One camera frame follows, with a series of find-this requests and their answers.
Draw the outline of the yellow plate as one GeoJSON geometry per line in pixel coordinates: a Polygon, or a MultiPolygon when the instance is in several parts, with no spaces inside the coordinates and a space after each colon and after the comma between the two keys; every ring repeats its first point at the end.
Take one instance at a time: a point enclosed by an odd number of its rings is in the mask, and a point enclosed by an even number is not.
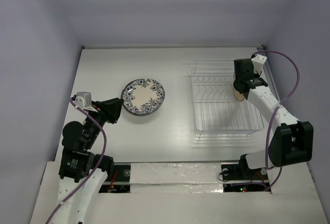
{"type": "Polygon", "coordinates": [[[236,100],[242,102],[245,97],[243,95],[245,91],[244,79],[240,74],[234,73],[233,76],[233,90],[236,100]]]}

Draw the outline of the blue floral patterned plate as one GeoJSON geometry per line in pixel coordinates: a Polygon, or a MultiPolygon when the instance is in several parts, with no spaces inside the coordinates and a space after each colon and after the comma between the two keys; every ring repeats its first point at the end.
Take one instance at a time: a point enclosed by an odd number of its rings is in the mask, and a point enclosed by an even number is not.
{"type": "Polygon", "coordinates": [[[128,83],[122,93],[123,107],[136,116],[146,116],[157,111],[165,100],[162,84],[154,79],[139,78],[128,83]]]}

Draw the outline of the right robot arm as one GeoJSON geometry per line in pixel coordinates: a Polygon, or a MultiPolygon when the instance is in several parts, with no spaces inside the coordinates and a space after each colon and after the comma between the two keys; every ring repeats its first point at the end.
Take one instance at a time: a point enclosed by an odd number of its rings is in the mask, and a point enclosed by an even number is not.
{"type": "Polygon", "coordinates": [[[265,149],[240,157],[237,172],[248,179],[256,169],[283,167],[308,162],[312,158],[314,128],[300,121],[273,95],[261,77],[267,57],[234,60],[234,93],[239,101],[247,100],[268,122],[265,149]]]}

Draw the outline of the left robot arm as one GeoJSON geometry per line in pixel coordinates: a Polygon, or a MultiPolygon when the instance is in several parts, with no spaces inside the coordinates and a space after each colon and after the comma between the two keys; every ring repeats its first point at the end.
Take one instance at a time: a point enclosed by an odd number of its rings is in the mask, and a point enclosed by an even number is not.
{"type": "Polygon", "coordinates": [[[92,101],[88,92],[79,92],[70,104],[86,119],[71,121],[62,130],[62,157],[56,212],[50,223],[87,223],[101,185],[114,174],[114,162],[105,154],[106,123],[117,123],[123,100],[92,101]]]}

